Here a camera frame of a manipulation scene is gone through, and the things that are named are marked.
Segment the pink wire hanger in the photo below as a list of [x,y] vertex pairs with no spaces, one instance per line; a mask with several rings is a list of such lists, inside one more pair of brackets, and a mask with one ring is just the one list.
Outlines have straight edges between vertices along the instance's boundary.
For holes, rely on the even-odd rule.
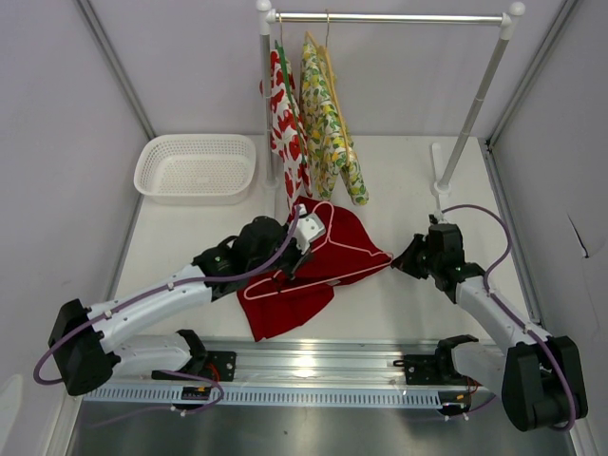
[[247,302],[311,292],[321,286],[344,285],[390,265],[393,254],[376,247],[360,219],[351,211],[317,201],[312,212],[322,219],[326,234],[311,247],[312,257],[294,277],[276,272],[256,278],[243,292]]

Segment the red skirt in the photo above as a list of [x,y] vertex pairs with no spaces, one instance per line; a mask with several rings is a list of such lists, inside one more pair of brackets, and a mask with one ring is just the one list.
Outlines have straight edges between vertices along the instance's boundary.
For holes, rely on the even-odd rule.
[[312,258],[294,277],[269,272],[249,280],[237,293],[256,342],[298,328],[334,298],[334,289],[374,275],[392,262],[392,254],[374,245],[360,219],[327,201],[296,200],[320,217],[327,233],[312,245]]

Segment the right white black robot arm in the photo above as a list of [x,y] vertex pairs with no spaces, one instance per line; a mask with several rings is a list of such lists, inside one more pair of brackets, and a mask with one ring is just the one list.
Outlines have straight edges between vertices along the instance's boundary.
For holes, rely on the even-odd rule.
[[525,318],[489,285],[489,273],[465,258],[463,236],[452,223],[435,223],[413,237],[391,268],[431,279],[450,302],[472,316],[497,350],[463,334],[438,342],[432,366],[444,383],[469,378],[500,397],[520,431],[570,430],[588,412],[580,353],[568,336],[556,337]]

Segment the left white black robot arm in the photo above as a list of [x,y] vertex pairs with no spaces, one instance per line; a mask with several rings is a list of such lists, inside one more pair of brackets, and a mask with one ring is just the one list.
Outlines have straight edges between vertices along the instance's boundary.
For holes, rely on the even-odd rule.
[[266,216],[254,218],[238,235],[203,251],[157,285],[90,306],[78,299],[64,304],[45,357],[54,360],[58,381],[71,396],[92,392],[112,378],[197,379],[209,369],[209,354],[194,331],[155,336],[144,330],[232,295],[264,273],[294,276],[325,232],[324,223],[313,214],[285,224]]

